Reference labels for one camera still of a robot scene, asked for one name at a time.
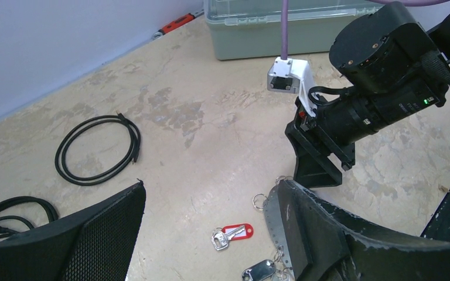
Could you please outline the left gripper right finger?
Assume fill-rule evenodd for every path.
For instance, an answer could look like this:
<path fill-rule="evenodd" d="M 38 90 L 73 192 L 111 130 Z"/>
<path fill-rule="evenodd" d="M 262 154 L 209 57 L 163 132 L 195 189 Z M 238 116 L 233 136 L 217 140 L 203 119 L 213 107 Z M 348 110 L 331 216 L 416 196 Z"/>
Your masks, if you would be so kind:
<path fill-rule="evenodd" d="M 450 280 L 450 242 L 374 224 L 293 180 L 277 197 L 296 280 Z"/>

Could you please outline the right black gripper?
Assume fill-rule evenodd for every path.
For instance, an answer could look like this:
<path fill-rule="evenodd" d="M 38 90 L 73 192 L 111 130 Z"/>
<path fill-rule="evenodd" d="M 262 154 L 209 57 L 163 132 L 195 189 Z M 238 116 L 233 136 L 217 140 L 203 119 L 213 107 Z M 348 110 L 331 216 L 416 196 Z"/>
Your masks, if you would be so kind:
<path fill-rule="evenodd" d="M 315 117 L 298 114 L 285 134 L 295 155 L 294 180 L 311 189 L 342 184 L 342 172 L 329 160 L 334 154 L 343 170 L 356 162 L 355 144 L 339 146 L 326 136 L 367 136 L 432 105 L 445 103 L 448 85 L 428 76 L 404 76 L 377 83 L 377 91 L 362 85 L 345 88 L 314 86 L 309 100 Z"/>

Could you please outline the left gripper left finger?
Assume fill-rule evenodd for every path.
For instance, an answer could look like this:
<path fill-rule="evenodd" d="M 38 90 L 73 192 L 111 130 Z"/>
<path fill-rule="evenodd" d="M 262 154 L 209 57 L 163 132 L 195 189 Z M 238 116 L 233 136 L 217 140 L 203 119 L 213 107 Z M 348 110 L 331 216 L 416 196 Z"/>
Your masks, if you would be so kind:
<path fill-rule="evenodd" d="M 142 181 L 0 241 L 0 280 L 125 280 L 144 214 Z"/>

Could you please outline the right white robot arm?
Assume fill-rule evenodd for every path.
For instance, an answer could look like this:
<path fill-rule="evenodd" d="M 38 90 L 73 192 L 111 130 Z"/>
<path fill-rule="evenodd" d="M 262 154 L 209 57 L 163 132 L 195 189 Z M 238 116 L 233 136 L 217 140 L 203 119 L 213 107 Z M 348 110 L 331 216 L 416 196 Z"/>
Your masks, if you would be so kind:
<path fill-rule="evenodd" d="M 285 130 L 294 180 L 333 187 L 355 164 L 355 143 L 432 105 L 450 90 L 450 14 L 424 30 L 401 2 L 357 18 L 336 37 L 329 60 L 351 85 L 308 85 Z"/>

